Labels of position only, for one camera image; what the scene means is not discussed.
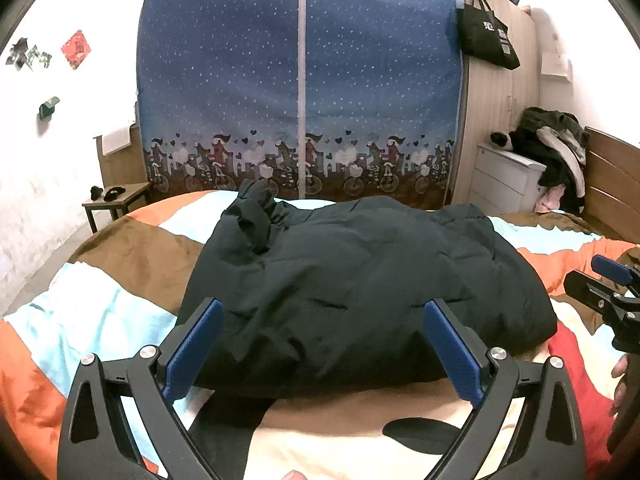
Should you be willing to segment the person's left hand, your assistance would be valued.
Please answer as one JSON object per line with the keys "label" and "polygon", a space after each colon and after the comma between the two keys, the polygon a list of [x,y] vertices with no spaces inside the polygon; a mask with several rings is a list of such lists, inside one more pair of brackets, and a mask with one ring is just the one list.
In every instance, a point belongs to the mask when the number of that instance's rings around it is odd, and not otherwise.
{"label": "person's left hand", "polygon": [[307,480],[307,478],[301,472],[292,470],[282,480]]}

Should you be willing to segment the person's right hand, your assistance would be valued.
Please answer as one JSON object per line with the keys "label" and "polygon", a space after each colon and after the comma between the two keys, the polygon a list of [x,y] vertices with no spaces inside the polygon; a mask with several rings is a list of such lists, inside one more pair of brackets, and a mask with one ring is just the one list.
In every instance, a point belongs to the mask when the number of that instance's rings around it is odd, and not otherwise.
{"label": "person's right hand", "polygon": [[624,402],[624,397],[626,396],[626,392],[627,392],[626,374],[628,370],[628,365],[629,365],[629,354],[625,353],[620,357],[620,359],[612,368],[611,377],[614,379],[617,379],[618,383],[614,390],[612,405],[608,410],[608,414],[611,417],[615,417],[618,414]]}

